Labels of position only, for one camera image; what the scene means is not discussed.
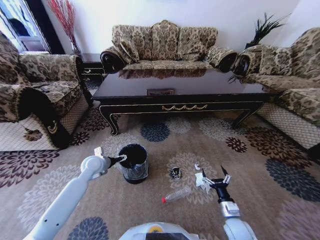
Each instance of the red decorative branches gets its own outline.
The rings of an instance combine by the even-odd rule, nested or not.
[[[78,48],[74,35],[76,17],[74,5],[69,0],[48,0],[48,5],[60,21],[73,46]]]

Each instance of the window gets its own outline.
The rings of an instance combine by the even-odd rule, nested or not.
[[[24,0],[0,1],[0,30],[19,52],[49,52],[49,47]]]

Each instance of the vase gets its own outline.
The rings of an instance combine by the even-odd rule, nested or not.
[[[75,38],[75,35],[72,33],[70,34],[69,36],[69,40],[70,40],[70,43],[71,43],[71,49],[73,51],[74,54],[78,55],[78,54],[81,54],[81,51],[77,45],[77,42],[76,42],[76,38]]]
[[[81,51],[80,51],[80,49],[79,49],[79,47],[78,47],[78,45],[77,45],[77,43],[76,43],[76,41],[70,41],[71,42],[71,49],[72,49],[72,52],[74,53],[74,54],[81,54]]]

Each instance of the gold handle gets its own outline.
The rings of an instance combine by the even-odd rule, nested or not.
[[[197,105],[194,105],[192,107],[187,107],[186,105],[183,105],[182,107],[176,107],[176,105],[173,105],[172,107],[170,108],[166,108],[165,106],[162,106],[162,110],[166,110],[166,111],[172,111],[172,110],[178,110],[178,111],[181,111],[181,110],[193,110],[193,109],[196,109],[196,110],[203,110],[203,109],[206,109],[208,107],[208,104],[204,105],[204,106],[197,106]]]
[[[55,134],[58,130],[58,126],[57,126],[57,122],[56,121],[53,121],[53,126],[48,126],[48,130],[49,130],[49,133],[51,134]]]

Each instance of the floor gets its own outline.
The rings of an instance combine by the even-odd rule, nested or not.
[[[210,178],[232,175],[228,186],[257,238],[320,239],[320,166],[294,142],[257,116],[231,128],[237,112],[121,115],[121,134],[99,114],[97,103],[64,150],[0,152],[0,239],[23,239],[72,178],[84,158],[102,146],[115,157],[129,143],[148,151],[146,181],[127,183],[117,167],[90,181],[88,190],[55,239],[116,240],[148,222],[179,224],[201,239],[224,240],[217,194],[196,187],[194,164]],[[170,169],[180,167],[173,180]],[[192,194],[163,204],[171,191]]]

